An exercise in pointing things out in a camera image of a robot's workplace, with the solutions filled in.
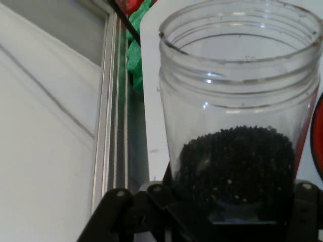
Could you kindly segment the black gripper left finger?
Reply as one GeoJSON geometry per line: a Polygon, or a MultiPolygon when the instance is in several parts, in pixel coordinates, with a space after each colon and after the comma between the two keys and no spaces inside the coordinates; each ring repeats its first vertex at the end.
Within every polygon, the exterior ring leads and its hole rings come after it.
{"type": "Polygon", "coordinates": [[[109,190],[78,241],[134,241],[135,235],[146,232],[156,241],[211,240],[211,224],[194,205],[154,184],[136,194],[109,190]]]}

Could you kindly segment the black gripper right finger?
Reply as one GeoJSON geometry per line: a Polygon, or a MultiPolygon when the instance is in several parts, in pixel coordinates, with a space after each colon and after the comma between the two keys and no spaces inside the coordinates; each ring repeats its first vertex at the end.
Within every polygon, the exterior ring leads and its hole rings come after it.
{"type": "Polygon", "coordinates": [[[320,241],[322,230],[322,189],[308,181],[295,185],[286,241],[320,241]]]}

